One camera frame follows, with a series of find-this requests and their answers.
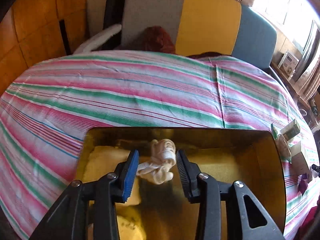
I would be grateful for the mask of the orange wooden wardrobe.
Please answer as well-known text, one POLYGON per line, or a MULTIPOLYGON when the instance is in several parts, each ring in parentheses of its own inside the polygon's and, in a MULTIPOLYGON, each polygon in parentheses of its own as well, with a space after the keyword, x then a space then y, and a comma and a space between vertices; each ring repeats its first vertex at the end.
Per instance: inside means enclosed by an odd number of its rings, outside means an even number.
POLYGON ((1 92, 34 64, 88 38, 86 0, 16 0, 1 19, 1 92))

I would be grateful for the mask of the dark red pillow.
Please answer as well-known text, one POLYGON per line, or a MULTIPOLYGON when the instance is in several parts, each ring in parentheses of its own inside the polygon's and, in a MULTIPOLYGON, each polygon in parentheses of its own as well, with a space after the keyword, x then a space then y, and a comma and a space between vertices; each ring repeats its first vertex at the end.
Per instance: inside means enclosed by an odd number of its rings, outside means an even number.
POLYGON ((176 54, 170 35, 161 26, 147 27, 133 42, 133 47, 142 51, 176 54))

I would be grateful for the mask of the purple snack packet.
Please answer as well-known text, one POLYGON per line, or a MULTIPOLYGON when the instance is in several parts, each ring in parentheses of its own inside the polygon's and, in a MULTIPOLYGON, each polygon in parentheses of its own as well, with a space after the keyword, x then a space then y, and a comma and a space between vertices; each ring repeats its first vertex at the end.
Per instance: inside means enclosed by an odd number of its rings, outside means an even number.
POLYGON ((306 189, 308 188, 310 174, 303 174, 301 177, 301 180, 298 184, 298 191, 303 195, 306 192, 306 189))

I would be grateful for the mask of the green medicine box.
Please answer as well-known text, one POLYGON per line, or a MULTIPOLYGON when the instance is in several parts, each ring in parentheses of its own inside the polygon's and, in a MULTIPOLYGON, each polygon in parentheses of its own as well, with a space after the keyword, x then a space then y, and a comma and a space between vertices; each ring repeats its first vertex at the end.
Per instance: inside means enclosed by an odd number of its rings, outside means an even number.
POLYGON ((284 128, 282 128, 280 132, 287 141, 290 141, 300 133, 300 125, 297 120, 294 119, 284 128))

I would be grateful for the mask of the green cracker packet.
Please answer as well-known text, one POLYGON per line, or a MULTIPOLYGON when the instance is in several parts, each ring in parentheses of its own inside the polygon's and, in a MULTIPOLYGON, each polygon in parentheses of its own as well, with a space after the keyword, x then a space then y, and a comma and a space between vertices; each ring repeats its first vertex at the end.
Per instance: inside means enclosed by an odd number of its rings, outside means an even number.
POLYGON ((277 128, 271 124, 271 134, 276 144, 278 153, 282 160, 286 160, 291 163, 291 151, 285 137, 277 130, 277 128))

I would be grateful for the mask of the white cardboard box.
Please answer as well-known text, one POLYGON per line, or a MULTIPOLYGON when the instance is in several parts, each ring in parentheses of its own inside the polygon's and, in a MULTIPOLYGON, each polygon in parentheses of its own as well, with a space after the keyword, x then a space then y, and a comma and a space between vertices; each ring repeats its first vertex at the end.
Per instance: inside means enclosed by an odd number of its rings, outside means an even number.
POLYGON ((311 167, 308 165, 304 157, 304 147, 302 142, 298 142, 290 147, 291 152, 291 166, 294 170, 295 175, 302 175, 303 179, 309 183, 312 181, 311 167))

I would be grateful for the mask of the yellow towel with red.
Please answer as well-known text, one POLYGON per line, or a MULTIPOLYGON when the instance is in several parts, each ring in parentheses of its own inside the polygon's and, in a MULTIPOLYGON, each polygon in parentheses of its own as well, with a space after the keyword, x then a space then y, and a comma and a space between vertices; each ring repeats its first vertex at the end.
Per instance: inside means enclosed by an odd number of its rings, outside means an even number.
POLYGON ((144 240, 145 233, 136 223, 117 215, 118 231, 120 240, 144 240))

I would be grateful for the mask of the tricolour headboard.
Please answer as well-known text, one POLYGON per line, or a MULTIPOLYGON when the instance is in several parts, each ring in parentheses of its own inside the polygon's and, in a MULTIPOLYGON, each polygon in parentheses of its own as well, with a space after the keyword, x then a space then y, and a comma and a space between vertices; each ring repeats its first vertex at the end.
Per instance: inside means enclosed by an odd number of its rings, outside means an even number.
POLYGON ((160 26, 182 56, 217 52, 267 69, 277 32, 235 0, 125 0, 121 46, 139 49, 148 27, 160 26))

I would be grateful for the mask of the wooden side shelf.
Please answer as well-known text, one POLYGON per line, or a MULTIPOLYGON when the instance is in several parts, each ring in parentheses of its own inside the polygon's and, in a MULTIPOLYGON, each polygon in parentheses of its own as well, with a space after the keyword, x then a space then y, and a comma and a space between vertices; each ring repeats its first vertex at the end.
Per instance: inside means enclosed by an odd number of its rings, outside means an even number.
MULTIPOLYGON (((286 86, 287 90, 293 97, 295 103, 300 103, 304 106, 307 110, 311 110, 310 102, 311 100, 307 101, 303 92, 295 85, 294 81, 291 81, 287 76, 286 73, 282 72, 281 69, 274 63, 271 62, 271 68, 276 72, 276 74, 280 77, 281 81, 286 86)), ((315 118, 317 122, 319 122, 319 92, 316 91, 315 94, 312 96, 314 100, 314 105, 317 106, 318 115, 311 114, 312 118, 315 118)))

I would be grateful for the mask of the gold tin box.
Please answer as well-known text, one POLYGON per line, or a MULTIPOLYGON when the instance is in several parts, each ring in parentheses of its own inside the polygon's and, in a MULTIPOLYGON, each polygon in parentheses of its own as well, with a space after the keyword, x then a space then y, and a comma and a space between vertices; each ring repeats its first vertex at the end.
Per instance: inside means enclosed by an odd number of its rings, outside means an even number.
MULTIPOLYGON (((274 139, 268 131, 217 128, 103 127, 86 134, 76 171, 82 181, 90 153, 96 146, 137 150, 139 162, 151 157, 151 142, 169 139, 176 153, 184 151, 217 181, 244 182, 264 206, 283 234, 286 194, 283 168, 274 139)), ((198 203, 185 197, 176 165, 171 181, 155 185, 138 178, 141 202, 136 206, 115 205, 116 215, 136 223, 146 239, 196 239, 198 203)), ((227 238, 226 204, 221 202, 221 239, 227 238)))

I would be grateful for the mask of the cream knotted sock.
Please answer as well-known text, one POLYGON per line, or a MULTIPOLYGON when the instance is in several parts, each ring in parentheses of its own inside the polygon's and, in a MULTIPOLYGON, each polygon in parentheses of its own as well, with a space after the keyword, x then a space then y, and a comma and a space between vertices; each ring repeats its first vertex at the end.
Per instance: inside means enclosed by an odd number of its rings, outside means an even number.
POLYGON ((151 142, 151 157, 138 165, 136 176, 155 185, 171 181, 174 174, 170 171, 176 165, 176 146, 169 139, 151 142))

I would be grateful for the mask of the white box on shelf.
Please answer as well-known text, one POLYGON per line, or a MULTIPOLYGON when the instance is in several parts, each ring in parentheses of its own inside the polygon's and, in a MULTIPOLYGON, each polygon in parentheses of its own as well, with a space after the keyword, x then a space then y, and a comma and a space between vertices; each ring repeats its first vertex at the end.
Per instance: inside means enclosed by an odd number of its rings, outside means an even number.
POLYGON ((281 58, 278 68, 287 76, 291 76, 295 72, 298 62, 299 59, 297 59, 293 53, 287 51, 281 58))

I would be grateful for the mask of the striped bed sheet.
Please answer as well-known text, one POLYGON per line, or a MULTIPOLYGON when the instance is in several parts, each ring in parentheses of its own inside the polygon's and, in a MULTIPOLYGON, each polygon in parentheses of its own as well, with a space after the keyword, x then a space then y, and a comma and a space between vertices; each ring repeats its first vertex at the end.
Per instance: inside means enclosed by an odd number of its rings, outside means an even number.
POLYGON ((112 50, 43 61, 1 96, 1 209, 28 239, 73 180, 93 127, 269 130, 292 120, 306 161, 317 164, 312 131, 291 95, 240 59, 112 50))

